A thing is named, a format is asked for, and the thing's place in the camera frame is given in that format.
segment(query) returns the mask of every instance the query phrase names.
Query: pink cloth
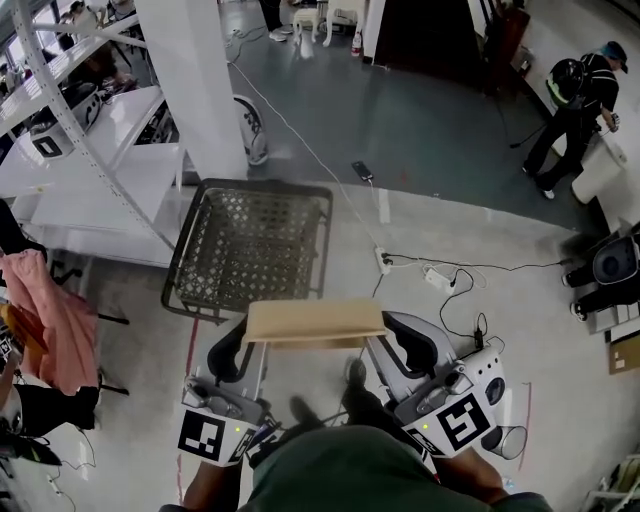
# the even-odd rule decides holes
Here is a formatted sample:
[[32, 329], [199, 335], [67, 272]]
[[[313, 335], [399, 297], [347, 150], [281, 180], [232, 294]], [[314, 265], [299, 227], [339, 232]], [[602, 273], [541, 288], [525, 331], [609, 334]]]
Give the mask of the pink cloth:
[[94, 341], [98, 316], [80, 297], [58, 286], [40, 251], [0, 257], [0, 269], [14, 306], [40, 319], [49, 353], [25, 351], [22, 370], [65, 395], [98, 386]]

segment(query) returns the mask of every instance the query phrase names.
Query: cardboard sheet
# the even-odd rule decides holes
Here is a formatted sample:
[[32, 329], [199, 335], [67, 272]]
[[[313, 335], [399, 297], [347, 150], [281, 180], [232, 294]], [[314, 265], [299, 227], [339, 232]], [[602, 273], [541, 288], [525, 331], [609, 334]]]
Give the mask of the cardboard sheet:
[[380, 305], [372, 299], [278, 300], [249, 306], [245, 343], [274, 348], [355, 348], [386, 333]]
[[640, 368], [640, 335], [609, 345], [609, 374]]

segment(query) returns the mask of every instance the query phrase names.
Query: window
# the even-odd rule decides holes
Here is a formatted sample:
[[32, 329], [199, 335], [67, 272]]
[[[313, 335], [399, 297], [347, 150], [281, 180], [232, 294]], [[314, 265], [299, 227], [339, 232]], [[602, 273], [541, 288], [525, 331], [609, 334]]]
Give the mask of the window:
[[9, 45], [9, 53], [11, 54], [11, 60], [13, 60], [16, 66], [24, 64], [24, 50], [22, 49], [20, 39], [17, 37]]
[[65, 12], [69, 12], [69, 7], [73, 3], [73, 0], [57, 0], [58, 10], [60, 11], [60, 16], [62, 16]]
[[[38, 15], [33, 19], [34, 23], [55, 23], [55, 16], [51, 7], [45, 7]], [[40, 46], [45, 50], [52, 51], [53, 53], [60, 52], [60, 46], [58, 45], [58, 39], [55, 32], [39, 31], [38, 39], [40, 39]]]

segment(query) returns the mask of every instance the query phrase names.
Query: green shirt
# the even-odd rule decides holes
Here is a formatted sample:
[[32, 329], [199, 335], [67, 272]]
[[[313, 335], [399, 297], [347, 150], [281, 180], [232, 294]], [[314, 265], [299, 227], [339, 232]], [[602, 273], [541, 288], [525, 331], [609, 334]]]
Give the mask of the green shirt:
[[533, 493], [491, 507], [451, 491], [409, 446], [364, 426], [325, 428], [293, 439], [260, 464], [254, 483], [243, 512], [551, 511]]

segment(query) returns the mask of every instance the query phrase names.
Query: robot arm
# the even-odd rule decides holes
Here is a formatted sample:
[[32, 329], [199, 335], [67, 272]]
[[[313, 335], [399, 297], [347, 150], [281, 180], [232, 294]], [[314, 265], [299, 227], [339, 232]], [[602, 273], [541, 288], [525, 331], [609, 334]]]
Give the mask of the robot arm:
[[[217, 466], [241, 460], [268, 413], [260, 399], [268, 344], [245, 344], [236, 365], [245, 320], [239, 315], [220, 326], [213, 346], [194, 354], [185, 382], [178, 446]], [[383, 320], [387, 335], [368, 338], [366, 348], [407, 434], [435, 458], [455, 457], [489, 434], [488, 449], [501, 447], [505, 434], [497, 425], [510, 393], [498, 352], [487, 347], [458, 359], [436, 326], [404, 313], [384, 312]]]

